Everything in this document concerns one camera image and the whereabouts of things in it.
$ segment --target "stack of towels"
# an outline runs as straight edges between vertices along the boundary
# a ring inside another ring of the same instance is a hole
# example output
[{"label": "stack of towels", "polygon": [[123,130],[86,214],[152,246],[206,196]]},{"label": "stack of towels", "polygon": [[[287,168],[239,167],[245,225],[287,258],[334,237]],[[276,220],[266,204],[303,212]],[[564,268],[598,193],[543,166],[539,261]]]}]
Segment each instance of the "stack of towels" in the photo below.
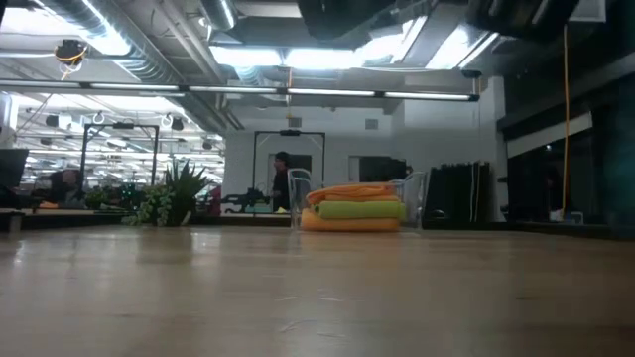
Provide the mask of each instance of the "stack of towels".
[{"label": "stack of towels", "polygon": [[393,232],[406,216],[391,183],[334,186],[309,193],[307,201],[302,227],[309,231]]}]

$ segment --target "computer monitor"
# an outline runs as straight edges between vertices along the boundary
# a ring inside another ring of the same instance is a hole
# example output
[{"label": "computer monitor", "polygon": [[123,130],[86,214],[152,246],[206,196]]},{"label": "computer monitor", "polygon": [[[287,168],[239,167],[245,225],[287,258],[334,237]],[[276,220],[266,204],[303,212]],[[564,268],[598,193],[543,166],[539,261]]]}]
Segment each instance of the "computer monitor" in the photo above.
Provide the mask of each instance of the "computer monitor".
[{"label": "computer monitor", "polygon": [[27,149],[0,149],[0,186],[18,187],[27,162]]}]

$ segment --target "potted plant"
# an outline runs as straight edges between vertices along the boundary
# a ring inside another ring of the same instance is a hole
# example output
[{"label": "potted plant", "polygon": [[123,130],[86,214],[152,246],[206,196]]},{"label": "potted plant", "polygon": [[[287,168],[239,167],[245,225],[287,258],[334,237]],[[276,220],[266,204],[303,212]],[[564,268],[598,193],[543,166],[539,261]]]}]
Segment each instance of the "potted plant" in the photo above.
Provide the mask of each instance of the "potted plant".
[{"label": "potted plant", "polygon": [[190,161],[179,171],[178,162],[173,161],[172,169],[168,168],[166,184],[150,187],[137,214],[126,217],[124,223],[172,227],[187,224],[185,218],[196,208],[194,197],[209,184],[209,180],[202,176],[204,171],[203,168],[197,173],[196,165],[190,168]]}]

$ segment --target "green towel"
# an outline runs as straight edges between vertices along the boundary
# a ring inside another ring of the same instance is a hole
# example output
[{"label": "green towel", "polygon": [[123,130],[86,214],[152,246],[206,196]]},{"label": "green towel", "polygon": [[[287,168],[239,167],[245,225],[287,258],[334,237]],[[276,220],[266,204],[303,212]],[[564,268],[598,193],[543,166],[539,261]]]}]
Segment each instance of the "green towel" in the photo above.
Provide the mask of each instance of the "green towel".
[{"label": "green towel", "polygon": [[406,218],[402,202],[322,201],[314,206],[314,211],[322,219]]}]

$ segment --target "orange towel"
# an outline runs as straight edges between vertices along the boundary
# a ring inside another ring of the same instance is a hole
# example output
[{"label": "orange towel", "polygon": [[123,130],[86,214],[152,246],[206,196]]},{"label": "orange towel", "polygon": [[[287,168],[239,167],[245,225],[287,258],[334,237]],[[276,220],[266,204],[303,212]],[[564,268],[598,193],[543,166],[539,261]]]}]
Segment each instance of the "orange towel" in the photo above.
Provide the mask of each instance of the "orange towel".
[{"label": "orange towel", "polygon": [[399,202],[399,197],[393,195],[371,197],[348,197],[340,194],[327,194],[324,200],[344,202]]},{"label": "orange towel", "polygon": [[330,194],[365,198],[392,195],[394,191],[395,186],[392,183],[344,184],[313,191],[307,195],[307,201],[309,204],[318,204]]},{"label": "orange towel", "polygon": [[399,219],[394,218],[325,220],[310,209],[302,211],[302,229],[308,231],[397,232],[399,228]]}]

